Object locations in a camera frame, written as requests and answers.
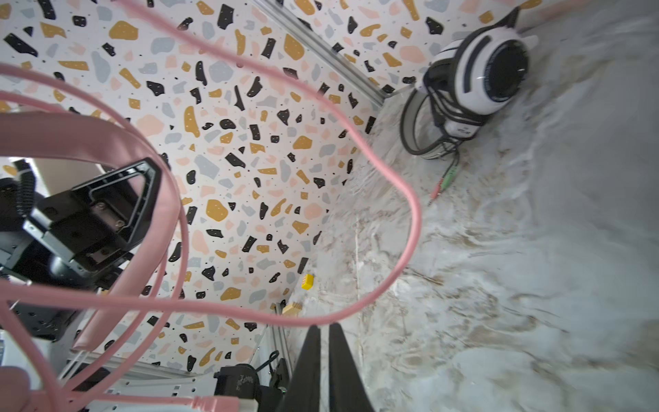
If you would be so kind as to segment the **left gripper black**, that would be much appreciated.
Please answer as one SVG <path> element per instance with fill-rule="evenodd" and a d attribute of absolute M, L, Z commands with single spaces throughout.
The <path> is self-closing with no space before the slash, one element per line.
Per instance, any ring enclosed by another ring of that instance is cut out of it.
<path fill-rule="evenodd" d="M 43 197 L 1 181 L 1 278 L 23 285 L 108 290 L 151 223 L 162 171 L 150 158 Z"/>

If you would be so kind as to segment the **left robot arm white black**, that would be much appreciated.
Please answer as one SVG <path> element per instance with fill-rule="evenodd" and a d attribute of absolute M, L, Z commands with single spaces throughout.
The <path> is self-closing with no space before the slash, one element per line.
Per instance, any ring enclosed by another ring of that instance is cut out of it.
<path fill-rule="evenodd" d="M 17 283 L 50 283 L 59 262 L 24 230 L 16 211 L 20 177 L 15 166 L 1 173 L 1 274 Z M 206 226 L 195 205 L 186 213 L 190 223 L 190 258 L 182 298 L 243 303 L 253 270 L 239 260 L 239 247 L 223 231 Z M 14 303 L 13 311 L 34 343 L 60 374 L 77 377 L 98 359 L 72 355 L 70 344 L 83 313 L 69 309 Z M 192 398 L 211 394 L 235 396 L 258 403 L 260 410 L 278 405 L 289 381 L 286 347 L 275 330 L 216 315 L 171 317 L 149 354 L 152 365 L 137 363 L 108 388 L 108 395 Z"/>

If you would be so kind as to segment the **white black headphones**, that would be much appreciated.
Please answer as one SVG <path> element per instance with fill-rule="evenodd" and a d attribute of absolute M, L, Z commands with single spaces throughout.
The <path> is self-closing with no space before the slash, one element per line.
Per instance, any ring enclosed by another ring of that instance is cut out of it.
<path fill-rule="evenodd" d="M 521 11 L 515 7 L 432 59 L 403 108 L 399 133 L 408 153 L 425 159 L 451 153 L 516 96 L 539 42 L 518 31 Z"/>

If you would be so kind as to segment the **pink headphones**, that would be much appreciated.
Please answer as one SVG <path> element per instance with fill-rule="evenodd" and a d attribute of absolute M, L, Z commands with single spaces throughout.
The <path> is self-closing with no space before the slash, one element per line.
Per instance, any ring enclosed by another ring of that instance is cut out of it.
<path fill-rule="evenodd" d="M 118 116 L 115 123 L 100 118 L 76 115 L 60 106 L 33 99 L 21 94 L 3 92 L 3 101 L 11 101 L 32 106 L 26 113 L 4 113 L 1 116 L 2 156 L 22 156 L 27 158 L 58 158 L 86 161 L 121 167 L 144 157 L 154 160 L 160 168 L 166 164 L 150 146 L 145 137 L 132 125 Z M 154 213 L 161 225 L 147 234 L 147 244 L 141 248 L 136 259 L 129 265 L 127 281 L 119 282 L 116 290 L 106 298 L 74 294 L 58 288 L 41 288 L 33 291 L 15 291 L 12 285 L 1 286 L 1 324 L 25 351 L 34 366 L 39 369 L 46 385 L 46 394 L 39 395 L 30 390 L 28 374 L 18 367 L 1 369 L 1 409 L 3 411 L 25 411 L 34 401 L 41 401 L 46 410 L 72 410 L 68 396 L 70 390 L 62 390 L 49 363 L 44 360 L 15 316 L 10 313 L 7 302 L 22 295 L 36 298 L 38 302 L 51 304 L 71 303 L 75 307 L 96 307 L 101 312 L 124 313 L 134 310 L 140 313 L 160 311 L 161 321 L 168 321 L 172 310 L 180 301 L 178 295 L 170 300 L 139 300 L 130 296 L 139 293 L 144 283 L 155 270 L 158 262 L 166 261 L 168 241 L 175 228 L 187 230 L 185 216 L 178 199 L 178 189 L 170 172 L 165 173 L 159 199 Z"/>

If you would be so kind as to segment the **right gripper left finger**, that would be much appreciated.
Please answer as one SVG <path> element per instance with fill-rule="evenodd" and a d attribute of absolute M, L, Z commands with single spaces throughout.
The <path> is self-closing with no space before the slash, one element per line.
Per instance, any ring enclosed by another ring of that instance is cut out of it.
<path fill-rule="evenodd" d="M 293 376 L 277 411 L 319 412 L 321 331 L 313 325 L 305 336 Z"/>

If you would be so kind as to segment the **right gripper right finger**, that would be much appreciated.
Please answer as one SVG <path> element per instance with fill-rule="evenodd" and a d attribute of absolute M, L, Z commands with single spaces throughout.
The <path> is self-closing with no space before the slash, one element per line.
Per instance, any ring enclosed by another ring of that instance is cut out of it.
<path fill-rule="evenodd" d="M 374 412 L 338 323 L 329 326 L 329 404 L 332 412 Z"/>

